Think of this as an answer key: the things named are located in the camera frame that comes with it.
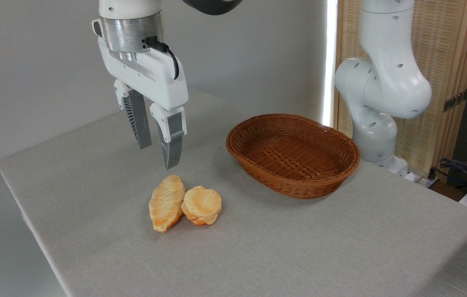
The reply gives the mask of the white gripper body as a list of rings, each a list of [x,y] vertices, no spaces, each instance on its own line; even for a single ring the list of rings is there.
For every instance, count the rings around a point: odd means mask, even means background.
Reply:
[[[135,61],[114,57],[103,38],[98,45],[108,72],[167,111],[183,106],[189,99],[182,66],[175,79],[173,58],[156,49],[136,53]]]

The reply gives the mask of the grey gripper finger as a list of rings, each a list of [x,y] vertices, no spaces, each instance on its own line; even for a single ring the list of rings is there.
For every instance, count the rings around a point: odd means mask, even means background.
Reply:
[[[179,164],[182,139],[188,133],[186,111],[183,107],[167,111],[156,103],[153,103],[149,110],[156,120],[165,168],[171,169]]]
[[[115,80],[113,87],[120,109],[126,112],[130,126],[139,148],[152,145],[149,123],[147,119],[147,109],[143,94],[130,88],[120,80]]]

